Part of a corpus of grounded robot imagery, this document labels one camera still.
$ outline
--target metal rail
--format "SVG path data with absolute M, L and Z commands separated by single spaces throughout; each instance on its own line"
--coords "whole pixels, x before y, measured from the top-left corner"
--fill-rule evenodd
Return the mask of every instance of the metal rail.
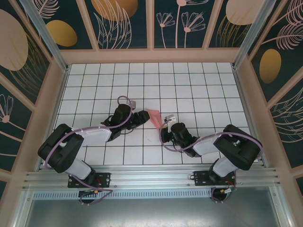
M 94 166 L 97 172 L 110 172 L 110 188 L 129 189 L 170 189 L 198 188 L 190 176 L 194 171 L 208 170 L 210 165 L 150 165 L 150 166 Z M 71 190 L 67 187 L 68 175 L 57 174 L 54 170 L 29 172 L 23 183 L 24 191 Z M 237 187 L 279 186 L 274 168 L 253 164 L 249 171 L 237 171 Z

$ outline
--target dark teal panel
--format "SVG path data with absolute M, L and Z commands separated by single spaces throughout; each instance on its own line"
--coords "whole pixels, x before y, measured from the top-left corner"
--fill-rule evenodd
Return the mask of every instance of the dark teal panel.
M 0 169 L 11 171 L 32 112 L 2 85 L 0 105 Z
M 2 195 L 4 193 L 5 186 L 6 186 L 6 182 L 0 181 L 0 201 L 1 201 Z
M 303 79 L 270 111 L 290 166 L 303 165 Z
M 300 188 L 301 195 L 303 196 L 303 176 L 300 178 L 297 178 L 296 180 L 297 180 L 298 186 Z
M 258 33 L 255 41 L 253 42 L 253 44 L 251 45 L 250 49 L 248 50 L 248 55 L 250 55 L 250 53 L 252 52 L 252 50 L 254 49 L 256 43 L 258 42 L 260 36 L 262 35 L 262 33 L 264 32 L 264 29 L 266 28 L 268 22 L 270 21 L 271 17 L 273 16 L 273 14 L 275 13 L 275 10 L 277 9 L 278 5 L 280 4 L 281 0 L 276 0 L 276 3 L 270 13 L 270 15 L 267 17 L 267 20 L 265 21 L 261 31 Z
M 91 0 L 85 0 L 87 10 L 89 12 L 89 17 L 96 35 L 96 39 L 98 40 L 99 37 L 99 23 L 98 19 L 96 18 L 95 14 L 98 16 L 99 19 L 102 19 L 102 16 L 97 13 L 95 8 L 93 7 Z M 111 49 L 114 47 L 114 49 L 126 49 L 132 48 L 132 49 L 143 49 L 147 48 L 147 31 L 146 31 L 146 3 L 145 0 L 138 0 L 138 8 L 137 11 L 133 16 L 129 18 L 130 25 L 131 25 L 131 33 L 129 33 L 127 36 L 125 36 L 125 39 L 128 40 L 131 38 L 130 44 L 129 42 L 124 42 L 124 36 L 119 33 L 117 35 L 117 29 L 112 31 L 112 38 L 108 45 L 107 42 L 102 46 L 100 43 L 98 43 L 100 49 Z M 110 22 L 109 20 L 104 18 L 103 25 L 107 30 L 107 33 L 109 34 L 109 27 Z
M 0 65 L 0 72 L 7 79 L 9 79 L 9 81 L 12 82 L 30 101 L 35 103 L 46 75 L 49 61 L 8 0 L 4 0 L 0 3 L 0 9 L 8 12 L 22 25 L 27 34 L 27 42 L 29 46 L 27 61 L 20 70 L 10 71 Z
M 226 18 L 226 5 L 224 0 L 217 19 L 214 33 L 209 47 L 240 47 L 250 25 L 233 25 Z
M 179 5 L 177 4 L 176 1 L 155 0 L 155 15 L 154 15 L 155 48 L 164 48 L 164 44 L 166 48 L 176 47 L 177 20 L 178 20 L 178 48 L 185 47 L 185 34 L 186 34 L 186 48 L 202 47 L 208 22 L 213 10 L 214 1 L 211 0 L 205 2 L 204 0 L 197 0 L 194 2 L 200 4 L 190 5 L 190 3 L 188 2 L 187 5 L 180 7 L 179 17 L 177 18 Z M 169 16 L 168 19 L 166 19 L 167 17 L 164 15 L 164 13 L 167 14 L 170 13 L 171 16 Z M 159 24 L 159 21 L 157 20 L 157 15 L 158 18 L 160 18 L 159 16 L 161 16 L 160 22 L 162 22 L 162 24 L 167 24 L 168 26 L 165 26 L 162 29 Z M 190 31 L 186 33 L 184 30 L 185 28 L 184 26 L 189 27 L 191 30 L 196 29 L 197 31 Z
M 290 26 L 291 24 L 287 21 L 285 15 L 287 14 L 287 9 L 291 1 L 288 1 L 286 6 L 281 11 L 280 15 L 278 16 L 279 20 L 276 24 L 272 26 L 270 29 L 268 35 L 264 39 L 263 44 L 258 49 L 256 55 L 253 57 L 251 63 L 255 69 L 256 75 L 258 77 L 258 80 L 260 82 L 260 85 L 262 87 L 265 99 L 269 101 L 276 93 L 281 89 L 281 87 L 303 66 L 302 61 L 302 53 L 303 53 L 303 42 L 302 37 L 300 38 L 300 35 L 302 36 L 302 23 L 298 23 L 295 25 L 297 30 L 297 34 L 293 34 L 296 36 L 293 36 L 293 38 L 297 39 L 296 46 L 291 45 L 290 48 L 286 49 L 284 45 L 277 45 L 276 41 L 281 40 L 277 39 L 277 36 L 281 29 L 285 26 Z M 303 15 L 303 10 L 300 8 L 298 11 L 301 15 Z M 291 33 L 283 34 L 283 36 L 292 36 Z M 285 44 L 289 43 L 289 40 L 281 40 Z M 260 62 L 262 59 L 263 54 L 269 50 L 274 49 L 278 51 L 279 55 L 281 56 L 281 68 L 280 71 L 274 81 L 271 83 L 265 83 L 262 81 L 260 77 Z
M 81 50 L 92 49 L 89 36 L 87 35 L 78 5 L 76 0 L 57 0 L 57 4 L 52 4 L 52 16 L 45 16 L 42 18 L 45 24 L 53 20 L 61 20 L 70 25 L 77 34 L 77 42 L 73 46 L 61 46 L 58 44 L 60 50 Z

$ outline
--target flower illustration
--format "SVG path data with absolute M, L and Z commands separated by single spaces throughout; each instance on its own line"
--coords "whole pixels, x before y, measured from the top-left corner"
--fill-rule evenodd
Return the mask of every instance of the flower illustration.
M 163 28 L 175 25 L 175 21 L 173 20 L 171 13 L 163 13 L 163 16 L 161 13 L 157 13 L 157 20 L 161 27 L 163 45 L 164 45 L 164 48 L 166 48 L 166 45 L 164 42 Z
M 182 24 L 185 31 L 184 48 L 186 48 L 186 36 L 188 32 L 195 32 L 205 29 L 203 24 L 204 18 L 203 13 L 192 13 L 188 18 L 188 12 L 182 13 Z
M 0 122 L 8 123 L 11 110 L 13 108 L 14 99 L 8 96 L 5 100 L 3 94 L 0 95 Z
M 208 0 L 177 0 L 178 12 L 177 12 L 177 25 L 176 25 L 176 48 L 178 48 L 178 23 L 180 8 L 186 5 L 201 5 L 207 3 Z
M 0 122 L 9 123 L 9 124 L 15 126 L 16 128 L 25 131 L 25 129 L 22 129 L 21 127 L 15 125 L 14 123 L 9 121 L 10 120 L 10 114 L 11 114 L 11 111 L 13 109 L 13 104 L 14 104 L 14 99 L 11 96 L 8 96 L 8 98 L 5 99 L 5 96 L 3 94 L 0 95 Z M 12 135 L 9 135 L 5 132 L 0 131 L 0 134 L 4 135 L 6 137 L 9 137 L 13 140 L 22 142 L 21 139 L 16 138 Z

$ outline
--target floral wallpaper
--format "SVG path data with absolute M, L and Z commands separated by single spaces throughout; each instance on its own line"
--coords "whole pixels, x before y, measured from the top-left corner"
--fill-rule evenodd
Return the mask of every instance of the floral wallpaper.
M 145 0 L 85 0 L 99 49 L 147 48 Z
M 240 47 L 263 1 L 224 0 L 209 47 Z
M 290 0 L 251 60 L 269 101 L 303 66 L 303 0 Z
M 31 114 L 0 85 L 0 169 L 12 170 Z
M 8 0 L 0 3 L 0 73 L 36 103 L 49 61 Z
M 290 166 L 303 165 L 303 79 L 270 111 Z
M 60 50 L 92 49 L 76 0 L 32 2 Z
M 154 47 L 201 48 L 212 0 L 155 0 Z

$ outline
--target metal plate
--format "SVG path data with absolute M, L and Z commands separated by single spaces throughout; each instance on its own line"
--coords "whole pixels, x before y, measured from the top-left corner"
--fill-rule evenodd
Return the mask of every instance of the metal plate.
M 96 177 L 97 177 L 97 181 L 99 182 L 99 185 L 92 185 L 92 186 L 99 187 L 99 188 L 108 188 L 109 183 L 110 183 L 110 175 L 111 175 L 111 173 L 96 173 Z M 67 187 L 68 188 L 87 188 L 87 186 L 82 185 L 72 176 L 69 176 Z
M 193 177 L 195 178 L 195 186 L 218 186 L 218 185 L 226 185 L 228 186 L 228 181 L 222 178 L 219 182 L 212 182 L 209 179 L 208 171 L 194 171 Z M 235 184 L 235 173 L 229 173 L 226 176 L 231 183 Z

